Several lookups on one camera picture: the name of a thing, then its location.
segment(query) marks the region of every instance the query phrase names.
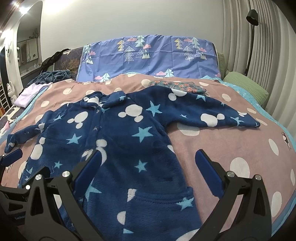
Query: ceiling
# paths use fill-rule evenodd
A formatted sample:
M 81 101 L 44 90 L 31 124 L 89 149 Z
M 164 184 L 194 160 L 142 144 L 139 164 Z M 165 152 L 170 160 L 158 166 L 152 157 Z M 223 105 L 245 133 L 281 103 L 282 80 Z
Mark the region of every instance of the ceiling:
M 40 26 L 42 1 L 35 3 L 30 10 L 20 19 L 18 31 L 27 31 Z

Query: ceiling light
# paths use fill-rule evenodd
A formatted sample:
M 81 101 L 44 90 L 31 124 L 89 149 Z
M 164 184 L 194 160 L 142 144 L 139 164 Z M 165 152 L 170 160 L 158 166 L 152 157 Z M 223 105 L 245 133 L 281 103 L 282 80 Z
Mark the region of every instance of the ceiling light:
M 29 11 L 30 8 L 28 7 L 20 7 L 19 10 L 21 14 L 26 14 Z

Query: bed sheet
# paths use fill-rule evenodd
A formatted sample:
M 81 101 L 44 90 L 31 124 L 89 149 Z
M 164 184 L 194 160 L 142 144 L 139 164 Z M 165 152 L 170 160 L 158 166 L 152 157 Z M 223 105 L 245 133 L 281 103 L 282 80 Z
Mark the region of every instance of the bed sheet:
M 221 76 L 214 44 L 182 36 L 132 36 L 84 46 L 77 81 L 104 82 L 138 72 L 198 79 Z
M 34 124 L 36 119 L 47 110 L 56 110 L 61 105 L 80 100 L 87 91 L 102 91 L 110 94 L 122 89 L 124 92 L 134 92 L 146 88 L 150 81 L 157 80 L 153 76 L 142 74 L 122 74 L 112 81 L 104 83 L 78 83 L 71 80 L 61 81 L 52 85 L 36 101 L 33 110 L 16 124 L 13 133 L 25 126 Z M 196 204 L 202 222 L 212 212 L 218 198 L 214 197 L 207 187 L 202 175 L 195 165 L 195 152 L 202 148 L 214 161 L 219 162 L 225 170 L 233 170 L 238 176 L 252 177 L 259 173 L 266 185 L 273 221 L 273 232 L 287 216 L 293 203 L 289 201 L 295 191 L 296 168 L 293 145 L 294 141 L 288 132 L 264 113 L 261 107 L 252 106 L 241 97 L 243 89 L 233 89 L 225 83 L 212 80 L 192 80 L 181 78 L 166 78 L 167 81 L 194 82 L 207 89 L 210 97 L 223 101 L 240 112 L 240 115 L 249 113 L 261 122 L 258 130 L 250 128 L 192 128 L 179 123 L 172 124 L 167 132 L 172 142 L 172 147 L 183 168 L 189 186 L 194 188 Z M 283 140 L 283 133 L 288 142 Z M 22 172 L 26 172 L 26 160 L 35 145 L 36 137 L 21 145 L 23 157 L 6 170 L 2 185 L 16 187 Z M 3 151 L 5 143 L 0 146 Z M 229 219 L 223 229 L 230 227 L 240 200 L 235 203 Z

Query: pillow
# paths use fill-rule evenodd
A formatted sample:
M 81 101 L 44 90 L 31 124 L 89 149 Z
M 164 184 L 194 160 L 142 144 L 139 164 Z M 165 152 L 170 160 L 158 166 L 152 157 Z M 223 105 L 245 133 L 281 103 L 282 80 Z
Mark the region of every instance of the pillow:
M 268 92 L 265 89 L 241 73 L 229 72 L 223 81 L 244 88 L 255 98 L 259 105 L 262 105 L 268 97 Z

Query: pajama pocket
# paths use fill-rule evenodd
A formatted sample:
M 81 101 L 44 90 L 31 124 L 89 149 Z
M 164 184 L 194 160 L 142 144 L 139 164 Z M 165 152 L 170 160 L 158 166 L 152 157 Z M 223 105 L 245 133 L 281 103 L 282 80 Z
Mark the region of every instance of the pajama pocket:
M 188 241 L 201 227 L 191 187 L 164 195 L 129 189 L 126 211 L 117 220 L 122 241 Z

